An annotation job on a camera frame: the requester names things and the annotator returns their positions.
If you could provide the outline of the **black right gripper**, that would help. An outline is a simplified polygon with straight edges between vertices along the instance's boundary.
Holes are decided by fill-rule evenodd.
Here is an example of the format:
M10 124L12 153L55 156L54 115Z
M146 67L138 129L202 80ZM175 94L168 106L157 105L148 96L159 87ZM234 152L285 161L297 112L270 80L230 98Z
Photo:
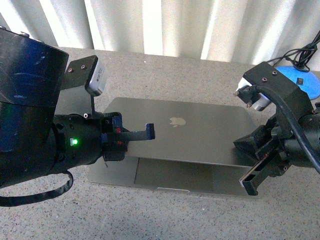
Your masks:
M239 180L250 196L258 195L258 187L267 177L280 177L291 167L278 138L272 136L272 130L278 126L277 119L271 117L265 125L233 142L238 150L254 161L253 167Z

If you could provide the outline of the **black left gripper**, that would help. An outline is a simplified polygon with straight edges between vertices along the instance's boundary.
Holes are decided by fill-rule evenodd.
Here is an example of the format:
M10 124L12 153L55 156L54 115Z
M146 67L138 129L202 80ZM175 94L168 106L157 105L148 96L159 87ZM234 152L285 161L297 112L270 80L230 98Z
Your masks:
M155 125L147 123L145 130L127 131L120 112L104 113L101 119L101 150L105 162L118 162L125 158L127 141L148 141L156 138Z

